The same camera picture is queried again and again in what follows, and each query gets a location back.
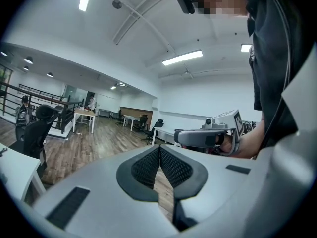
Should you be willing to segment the wooden partition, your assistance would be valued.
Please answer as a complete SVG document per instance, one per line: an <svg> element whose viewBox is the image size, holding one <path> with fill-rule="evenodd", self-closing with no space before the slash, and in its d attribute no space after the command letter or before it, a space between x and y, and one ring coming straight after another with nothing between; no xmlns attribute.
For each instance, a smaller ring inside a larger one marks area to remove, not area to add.
<svg viewBox="0 0 317 238"><path fill-rule="evenodd" d="M121 114L122 115L128 115L128 116L132 116L135 118L140 118L142 115L147 115L148 120L146 122L146 124L150 125L151 124L151 120L152 120L152 111L148 111L148 110L141 110L141 109L133 109L133 108L127 108L127 107L120 107L121 109Z"/></svg>

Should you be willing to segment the person's black clothing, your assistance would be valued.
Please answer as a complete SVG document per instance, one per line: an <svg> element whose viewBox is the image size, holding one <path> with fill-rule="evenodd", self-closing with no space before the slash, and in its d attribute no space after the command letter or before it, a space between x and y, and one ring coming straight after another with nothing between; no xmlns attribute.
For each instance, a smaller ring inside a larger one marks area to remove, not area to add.
<svg viewBox="0 0 317 238"><path fill-rule="evenodd" d="M255 49L250 63L254 108L264 116L261 149L274 146L297 130L281 94L313 46L313 5L313 0L247 0L247 25Z"/></svg>

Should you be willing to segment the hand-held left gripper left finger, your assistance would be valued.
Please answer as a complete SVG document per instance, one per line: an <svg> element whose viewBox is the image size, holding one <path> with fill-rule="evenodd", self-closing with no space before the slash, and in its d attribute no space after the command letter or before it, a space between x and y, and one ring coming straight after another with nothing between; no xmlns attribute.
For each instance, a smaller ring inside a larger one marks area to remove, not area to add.
<svg viewBox="0 0 317 238"><path fill-rule="evenodd" d="M99 159L16 206L42 238L170 238L179 231L153 189L159 165L158 146Z"/></svg>

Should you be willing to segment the black high-back office chair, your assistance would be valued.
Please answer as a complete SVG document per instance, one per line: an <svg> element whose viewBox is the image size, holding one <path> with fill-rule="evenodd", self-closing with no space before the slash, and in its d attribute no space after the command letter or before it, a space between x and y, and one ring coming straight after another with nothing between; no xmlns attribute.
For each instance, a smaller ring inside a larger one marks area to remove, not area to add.
<svg viewBox="0 0 317 238"><path fill-rule="evenodd" d="M44 141L53 122L62 110L62 106L40 105L35 111L36 120L29 123L26 123L27 114L20 113L15 127L16 141L9 148L39 159L41 165L46 163Z"/></svg>

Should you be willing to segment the wooden-top table with white legs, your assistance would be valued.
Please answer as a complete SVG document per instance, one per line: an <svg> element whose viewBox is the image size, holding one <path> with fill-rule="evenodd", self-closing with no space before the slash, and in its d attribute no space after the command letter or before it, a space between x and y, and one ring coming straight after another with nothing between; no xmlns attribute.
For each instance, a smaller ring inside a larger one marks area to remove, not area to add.
<svg viewBox="0 0 317 238"><path fill-rule="evenodd" d="M72 120L72 132L73 133L75 132L75 126L76 126L78 116L90 118L88 125L91 127L91 134L93 134L94 133L95 118L96 118L95 113L92 111L86 111L84 109L76 109L74 111L73 120Z"/></svg>

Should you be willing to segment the large white desk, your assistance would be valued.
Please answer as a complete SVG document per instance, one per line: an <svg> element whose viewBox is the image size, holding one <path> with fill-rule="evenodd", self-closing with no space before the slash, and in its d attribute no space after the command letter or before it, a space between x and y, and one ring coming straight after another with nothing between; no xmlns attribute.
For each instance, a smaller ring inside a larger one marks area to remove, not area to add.
<svg viewBox="0 0 317 238"><path fill-rule="evenodd" d="M0 177L11 197L21 201L32 184L39 195L46 190L40 180L37 168L40 160L14 151L0 143Z"/></svg>

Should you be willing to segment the black metal railing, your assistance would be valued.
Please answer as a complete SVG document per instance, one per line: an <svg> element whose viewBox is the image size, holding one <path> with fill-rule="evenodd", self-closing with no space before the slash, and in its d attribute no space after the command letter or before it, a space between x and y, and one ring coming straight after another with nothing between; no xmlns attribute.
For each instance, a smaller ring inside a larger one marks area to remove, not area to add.
<svg viewBox="0 0 317 238"><path fill-rule="evenodd" d="M84 100L81 102L71 101L70 97L64 98L23 84L19 84L16 87L0 82L0 118L15 124L15 110L21 105L23 96L28 97L28 107L31 109L33 116L40 105L48 105L53 108L61 106L62 110L53 122L53 129L56 129L61 134L66 134L68 130L66 127L72 122L75 110L84 104Z"/></svg>

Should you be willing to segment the person's right hand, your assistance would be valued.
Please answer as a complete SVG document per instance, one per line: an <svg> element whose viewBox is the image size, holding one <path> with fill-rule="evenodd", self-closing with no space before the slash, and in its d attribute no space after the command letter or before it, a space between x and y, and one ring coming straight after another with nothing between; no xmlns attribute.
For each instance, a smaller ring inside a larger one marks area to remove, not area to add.
<svg viewBox="0 0 317 238"><path fill-rule="evenodd" d="M233 137L230 135L225 135L222 144L220 145L220 149L224 153L229 153L232 149L232 140Z"/></svg>

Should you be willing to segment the person's right forearm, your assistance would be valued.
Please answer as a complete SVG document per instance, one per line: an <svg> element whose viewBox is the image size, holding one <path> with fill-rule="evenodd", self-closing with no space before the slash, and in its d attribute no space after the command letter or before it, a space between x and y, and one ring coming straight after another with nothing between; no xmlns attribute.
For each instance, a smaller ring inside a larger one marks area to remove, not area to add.
<svg viewBox="0 0 317 238"><path fill-rule="evenodd" d="M233 155L236 158L250 159L260 151L260 146L265 135L265 122L260 121L254 130L240 138L239 148Z"/></svg>

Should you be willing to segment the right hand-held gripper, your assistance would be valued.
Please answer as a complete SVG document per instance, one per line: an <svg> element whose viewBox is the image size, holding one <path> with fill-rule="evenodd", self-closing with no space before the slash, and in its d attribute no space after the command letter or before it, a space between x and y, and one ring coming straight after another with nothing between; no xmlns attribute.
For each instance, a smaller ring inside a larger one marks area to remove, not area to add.
<svg viewBox="0 0 317 238"><path fill-rule="evenodd" d="M231 139L229 151L223 151L225 137ZM239 110L231 110L221 113L215 117L206 118L201 129L196 130L176 130L174 141L181 145L212 148L219 155L234 155L239 148L241 138L241 116Z"/></svg>

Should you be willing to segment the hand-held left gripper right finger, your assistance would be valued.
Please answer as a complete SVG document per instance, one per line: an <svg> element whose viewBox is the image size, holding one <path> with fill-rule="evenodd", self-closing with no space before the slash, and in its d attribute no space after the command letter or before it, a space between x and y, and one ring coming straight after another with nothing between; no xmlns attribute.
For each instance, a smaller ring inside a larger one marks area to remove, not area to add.
<svg viewBox="0 0 317 238"><path fill-rule="evenodd" d="M200 192L181 201L197 224L169 238L246 238L247 217L262 189L272 156L263 149L255 160L208 155L172 145L166 150L202 164L208 178Z"/></svg>

